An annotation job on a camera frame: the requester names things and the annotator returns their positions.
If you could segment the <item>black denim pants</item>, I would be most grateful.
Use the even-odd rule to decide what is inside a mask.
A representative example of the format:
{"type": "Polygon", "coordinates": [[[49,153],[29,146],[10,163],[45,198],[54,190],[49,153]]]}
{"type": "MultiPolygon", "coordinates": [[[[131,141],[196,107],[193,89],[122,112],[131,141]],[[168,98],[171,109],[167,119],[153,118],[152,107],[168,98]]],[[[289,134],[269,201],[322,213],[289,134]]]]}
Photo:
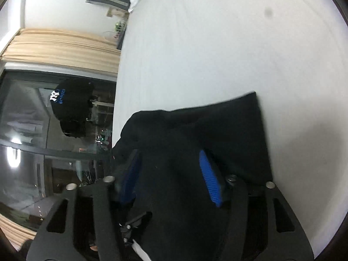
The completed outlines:
{"type": "Polygon", "coordinates": [[[257,95],[136,112],[113,148],[118,175],[135,150],[142,167],[131,212],[152,213],[136,239],[150,259],[239,260],[248,193],[273,177],[257,95]]]}

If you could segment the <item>glass window door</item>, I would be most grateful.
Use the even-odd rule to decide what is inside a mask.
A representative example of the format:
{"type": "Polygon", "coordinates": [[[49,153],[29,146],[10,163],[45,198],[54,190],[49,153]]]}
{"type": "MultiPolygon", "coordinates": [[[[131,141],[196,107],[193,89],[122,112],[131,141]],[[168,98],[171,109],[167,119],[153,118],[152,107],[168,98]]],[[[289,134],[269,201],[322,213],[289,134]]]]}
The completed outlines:
{"type": "Polygon", "coordinates": [[[66,185],[95,183],[110,170],[116,84],[54,72],[5,70],[1,74],[1,214],[37,230],[66,185]],[[94,85],[86,135],[67,137],[50,95],[60,82],[94,85]]]}

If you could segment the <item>black cap reflection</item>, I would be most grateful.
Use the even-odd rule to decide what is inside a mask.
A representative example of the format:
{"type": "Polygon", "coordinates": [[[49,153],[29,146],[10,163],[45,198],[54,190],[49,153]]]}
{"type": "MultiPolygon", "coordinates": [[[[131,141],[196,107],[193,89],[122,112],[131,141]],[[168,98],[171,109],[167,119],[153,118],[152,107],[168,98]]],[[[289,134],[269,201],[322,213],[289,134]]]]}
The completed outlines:
{"type": "Polygon", "coordinates": [[[65,136],[85,137],[93,91],[94,85],[89,80],[69,78],[60,82],[51,92],[51,108],[65,136]]]}

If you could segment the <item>beige curtain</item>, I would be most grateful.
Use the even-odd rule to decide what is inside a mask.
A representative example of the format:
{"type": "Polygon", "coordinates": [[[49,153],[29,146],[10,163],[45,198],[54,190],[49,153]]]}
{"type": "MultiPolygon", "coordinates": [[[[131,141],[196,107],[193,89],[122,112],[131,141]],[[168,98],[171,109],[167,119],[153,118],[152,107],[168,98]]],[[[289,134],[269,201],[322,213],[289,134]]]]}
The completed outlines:
{"type": "Polygon", "coordinates": [[[116,43],[83,32],[21,29],[1,53],[1,60],[55,65],[117,75],[121,51],[116,43]]]}

